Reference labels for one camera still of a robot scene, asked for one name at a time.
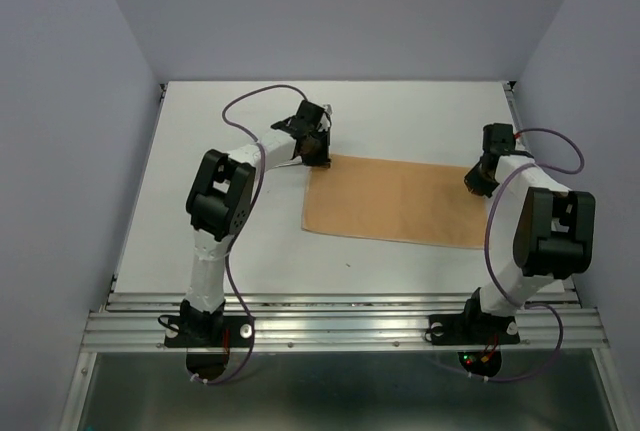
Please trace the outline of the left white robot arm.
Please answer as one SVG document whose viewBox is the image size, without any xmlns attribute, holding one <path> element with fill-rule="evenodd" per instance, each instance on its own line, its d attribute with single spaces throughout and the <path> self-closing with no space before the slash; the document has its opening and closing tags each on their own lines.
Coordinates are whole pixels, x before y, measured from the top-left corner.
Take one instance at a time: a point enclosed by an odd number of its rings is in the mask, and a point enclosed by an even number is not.
<svg viewBox="0 0 640 431">
<path fill-rule="evenodd" d="M 250 144 L 204 154 L 186 200 L 195 247 L 180 307 L 180 314 L 190 318 L 188 333 L 199 344 L 213 344 L 222 335 L 223 322 L 215 314 L 224 308 L 225 260 L 248 221 L 264 175 L 295 159 L 308 167 L 328 167 L 331 124 L 330 105 L 303 100 L 293 116 L 272 124 Z"/>
</svg>

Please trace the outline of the orange cloth napkin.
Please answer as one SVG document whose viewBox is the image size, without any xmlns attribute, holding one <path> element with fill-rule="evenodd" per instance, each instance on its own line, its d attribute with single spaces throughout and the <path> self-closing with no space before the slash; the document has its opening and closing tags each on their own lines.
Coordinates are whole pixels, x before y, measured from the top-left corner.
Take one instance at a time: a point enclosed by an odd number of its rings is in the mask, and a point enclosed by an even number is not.
<svg viewBox="0 0 640 431">
<path fill-rule="evenodd" d="M 463 249 L 483 247 L 487 210 L 459 166 L 334 155 L 309 173 L 306 231 Z"/>
</svg>

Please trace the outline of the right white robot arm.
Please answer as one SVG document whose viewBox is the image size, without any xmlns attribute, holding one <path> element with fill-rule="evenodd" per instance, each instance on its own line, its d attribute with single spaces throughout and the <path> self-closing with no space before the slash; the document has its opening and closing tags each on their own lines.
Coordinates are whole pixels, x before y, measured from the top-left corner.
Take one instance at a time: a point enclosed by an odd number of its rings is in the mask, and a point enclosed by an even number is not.
<svg viewBox="0 0 640 431">
<path fill-rule="evenodd" d="M 516 131 L 510 124 L 486 125 L 482 154 L 464 178 L 471 194 L 493 200 L 483 243 L 490 282 L 473 293 L 460 317 L 461 332 L 472 341 L 484 340 L 495 331 L 496 319 L 514 317 L 542 288 L 584 273 L 592 261 L 595 197 L 572 190 L 549 175 L 551 171 L 579 174 L 584 155 L 567 136 L 541 128 L 541 133 L 565 141 L 579 160 L 574 169 L 542 163 L 519 146 L 519 138 L 530 131 Z M 507 191 L 522 200 L 522 208 L 512 258 L 497 272 L 490 256 L 491 231 L 499 201 Z"/>
</svg>

